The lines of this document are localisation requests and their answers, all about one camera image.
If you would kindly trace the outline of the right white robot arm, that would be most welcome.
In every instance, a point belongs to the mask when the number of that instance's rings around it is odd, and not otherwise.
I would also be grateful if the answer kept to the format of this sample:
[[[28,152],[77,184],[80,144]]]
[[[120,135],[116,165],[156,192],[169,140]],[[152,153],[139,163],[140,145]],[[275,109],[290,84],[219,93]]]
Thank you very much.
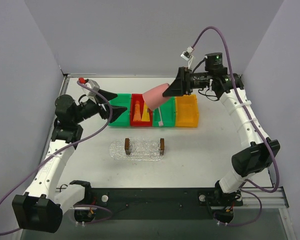
[[[190,95],[194,89],[207,89],[214,92],[225,107],[239,135],[242,150],[232,156],[230,170],[215,184],[218,194],[223,196],[237,192],[244,182],[269,168],[280,150],[280,143],[271,139],[261,127],[241,77],[223,65],[222,53],[209,53],[204,62],[204,72],[179,67],[175,80],[162,95],[182,97]]]

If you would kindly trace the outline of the pink plastic cup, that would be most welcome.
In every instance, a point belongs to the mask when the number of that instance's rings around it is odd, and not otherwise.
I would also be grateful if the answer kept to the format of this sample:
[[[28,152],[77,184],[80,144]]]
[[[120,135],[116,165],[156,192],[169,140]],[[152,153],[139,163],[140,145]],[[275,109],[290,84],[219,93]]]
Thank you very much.
[[[168,89],[169,86],[170,85],[168,83],[164,83],[142,94],[144,103],[151,111],[154,111],[155,109],[159,108],[171,98],[170,96],[163,96],[163,93]]]

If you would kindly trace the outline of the orange toothpaste tube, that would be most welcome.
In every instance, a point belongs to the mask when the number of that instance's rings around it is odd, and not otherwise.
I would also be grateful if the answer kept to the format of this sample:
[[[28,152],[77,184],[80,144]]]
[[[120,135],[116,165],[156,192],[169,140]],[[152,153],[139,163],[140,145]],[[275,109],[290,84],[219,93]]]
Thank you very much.
[[[133,122],[140,122],[142,120],[141,117],[141,106],[140,106],[140,102],[138,100],[135,101],[134,104],[134,114],[133,114]]]

